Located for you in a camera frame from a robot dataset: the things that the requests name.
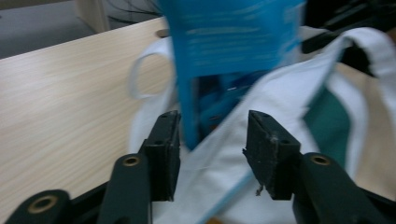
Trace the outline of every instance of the wooden table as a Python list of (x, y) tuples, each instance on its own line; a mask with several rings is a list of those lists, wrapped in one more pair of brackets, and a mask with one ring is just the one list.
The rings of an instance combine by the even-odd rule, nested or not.
[[(65, 189), (74, 198), (109, 179), (140, 105), (127, 95), (129, 67), (162, 28), (160, 19), (147, 21), (0, 60), (0, 222), (39, 191)], [(385, 118), (374, 82), (340, 69)], [(171, 74), (169, 62), (151, 57), (139, 84), (159, 91)], [(372, 123), (358, 183), (394, 199), (396, 150), (381, 122)]]

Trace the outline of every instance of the blue plastic bag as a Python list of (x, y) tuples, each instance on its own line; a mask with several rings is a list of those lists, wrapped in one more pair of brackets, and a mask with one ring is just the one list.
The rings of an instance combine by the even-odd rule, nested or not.
[(160, 0), (194, 149), (269, 71), (294, 63), (303, 0)]

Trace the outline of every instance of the white strap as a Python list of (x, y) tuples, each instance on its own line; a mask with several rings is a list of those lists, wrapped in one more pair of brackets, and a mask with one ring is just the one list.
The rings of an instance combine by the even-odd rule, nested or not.
[(129, 94), (135, 99), (144, 99), (151, 97), (151, 94), (141, 94), (139, 89), (137, 88), (137, 76), (139, 75), (139, 70), (142, 62), (150, 55), (159, 54), (168, 59), (169, 61), (174, 60), (174, 54), (172, 51), (172, 43), (171, 38), (166, 37), (160, 40), (155, 41), (151, 45), (149, 45), (134, 61), (134, 64), (131, 67), (129, 80), (128, 80), (128, 90)]
[(360, 28), (346, 32), (366, 52), (370, 69), (379, 79), (382, 100), (388, 108), (396, 134), (396, 49), (384, 33), (371, 28)]

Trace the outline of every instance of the white tote bag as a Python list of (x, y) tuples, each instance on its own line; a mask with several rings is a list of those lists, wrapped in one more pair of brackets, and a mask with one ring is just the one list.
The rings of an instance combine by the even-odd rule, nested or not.
[[(175, 201), (155, 203), (154, 223), (295, 223), (291, 202), (272, 201), (266, 192), (255, 196), (258, 182), (242, 154), (246, 145), (248, 111), (273, 116), (302, 144), (302, 153), (326, 150), (354, 176), (366, 135), (368, 115), (364, 98), (335, 66), (352, 40), (368, 55), (379, 79), (383, 101), (396, 129), (396, 52), (383, 33), (359, 28), (345, 32), (312, 60), (277, 69), (261, 78), (220, 126), (182, 159)], [(172, 61), (170, 39), (148, 48), (133, 66), (130, 92), (139, 64), (153, 53)], [(174, 83), (163, 94), (149, 96), (136, 113), (129, 152), (136, 152), (161, 113), (176, 102)]]

